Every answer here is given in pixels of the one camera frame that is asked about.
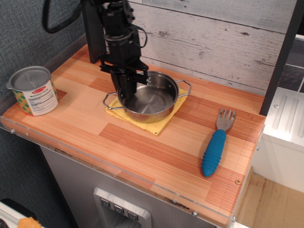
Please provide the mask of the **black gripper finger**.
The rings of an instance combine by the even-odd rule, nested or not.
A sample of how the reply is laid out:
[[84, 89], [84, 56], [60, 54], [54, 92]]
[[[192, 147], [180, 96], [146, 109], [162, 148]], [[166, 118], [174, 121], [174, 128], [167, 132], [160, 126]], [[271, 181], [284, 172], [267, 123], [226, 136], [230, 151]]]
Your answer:
[[113, 85], [115, 87], [115, 90], [118, 91], [118, 89], [121, 86], [121, 82], [120, 82], [120, 75], [121, 74], [117, 73], [115, 71], [110, 71], [110, 74], [111, 74], [111, 79], [112, 79]]
[[131, 75], [120, 75], [120, 97], [123, 99], [129, 99], [136, 93], [137, 82]]

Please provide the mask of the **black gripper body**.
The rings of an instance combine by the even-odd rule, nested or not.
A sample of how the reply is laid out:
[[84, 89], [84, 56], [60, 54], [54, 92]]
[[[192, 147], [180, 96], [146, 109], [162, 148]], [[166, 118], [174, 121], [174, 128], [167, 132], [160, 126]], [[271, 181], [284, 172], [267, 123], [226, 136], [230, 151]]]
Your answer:
[[135, 80], [148, 80], [148, 66], [140, 60], [141, 49], [137, 30], [106, 31], [104, 40], [109, 52], [99, 56], [101, 71], [130, 74]]

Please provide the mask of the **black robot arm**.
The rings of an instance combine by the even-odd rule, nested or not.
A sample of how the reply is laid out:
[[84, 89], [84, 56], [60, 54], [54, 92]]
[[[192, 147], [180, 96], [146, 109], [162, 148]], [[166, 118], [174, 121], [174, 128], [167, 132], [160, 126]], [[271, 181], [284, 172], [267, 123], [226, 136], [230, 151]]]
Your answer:
[[104, 29], [104, 40], [108, 51], [99, 55], [101, 70], [111, 74], [115, 89], [124, 99], [137, 92], [137, 83], [147, 85], [149, 67], [140, 60], [139, 30], [133, 24], [133, 8], [127, 0], [95, 0], [98, 16]]

